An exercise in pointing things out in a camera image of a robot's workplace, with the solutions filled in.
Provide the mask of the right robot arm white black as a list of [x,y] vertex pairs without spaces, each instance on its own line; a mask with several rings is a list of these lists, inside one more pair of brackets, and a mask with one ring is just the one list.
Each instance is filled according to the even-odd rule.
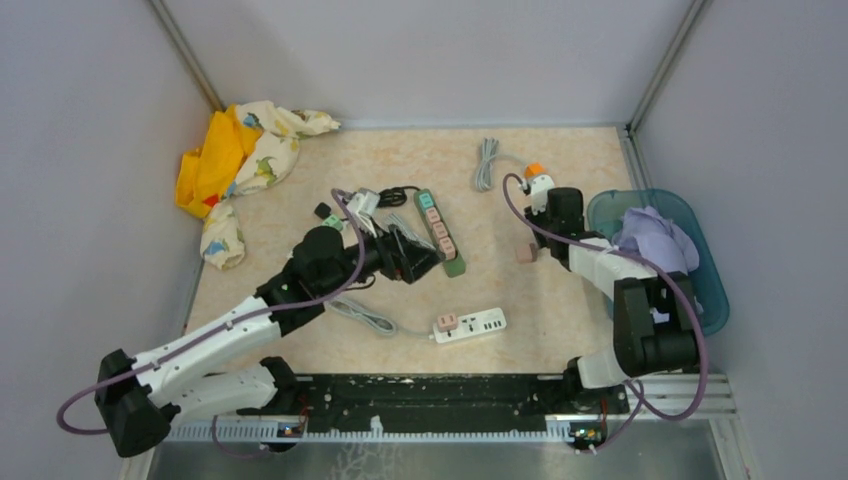
[[660,275],[633,254],[617,254],[603,235],[586,229],[580,190],[551,187],[527,194],[524,217],[539,248],[613,304],[610,345],[567,366],[563,398],[569,408],[588,412],[601,400],[602,388],[701,364],[703,349],[686,274]]

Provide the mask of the white usb power strip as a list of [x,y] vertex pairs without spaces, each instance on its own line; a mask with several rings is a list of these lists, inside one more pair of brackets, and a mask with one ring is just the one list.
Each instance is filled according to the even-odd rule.
[[465,315],[457,315],[459,326],[457,329],[441,333],[436,330],[435,323],[432,328],[433,339],[438,344],[455,343],[485,335],[494,334],[505,330],[508,322],[501,308],[491,308]]

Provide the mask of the orange power strip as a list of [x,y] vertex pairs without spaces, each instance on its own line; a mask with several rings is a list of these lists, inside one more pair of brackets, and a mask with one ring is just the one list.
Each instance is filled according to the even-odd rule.
[[524,178],[528,180],[533,179],[539,175],[544,175],[546,173],[547,171],[545,167],[542,166],[540,163],[531,163],[524,168]]

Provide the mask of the green long power strip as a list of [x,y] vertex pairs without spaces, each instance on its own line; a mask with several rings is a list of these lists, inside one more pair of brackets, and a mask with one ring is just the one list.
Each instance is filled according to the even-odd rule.
[[466,262],[447,224],[435,195],[429,189],[420,189],[413,195],[414,205],[427,233],[444,257],[443,269],[448,278],[457,278],[466,272]]

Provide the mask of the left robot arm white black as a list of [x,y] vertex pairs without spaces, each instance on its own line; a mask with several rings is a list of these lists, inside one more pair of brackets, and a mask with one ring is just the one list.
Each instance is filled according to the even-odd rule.
[[121,458],[144,453],[185,422],[236,410],[292,411],[300,388],[280,357],[230,373],[213,368],[282,338],[325,311],[330,295],[376,274],[413,284],[445,256],[396,227],[350,247],[319,226],[293,248],[282,271],[204,327],[130,356],[121,349],[99,366],[95,405]]

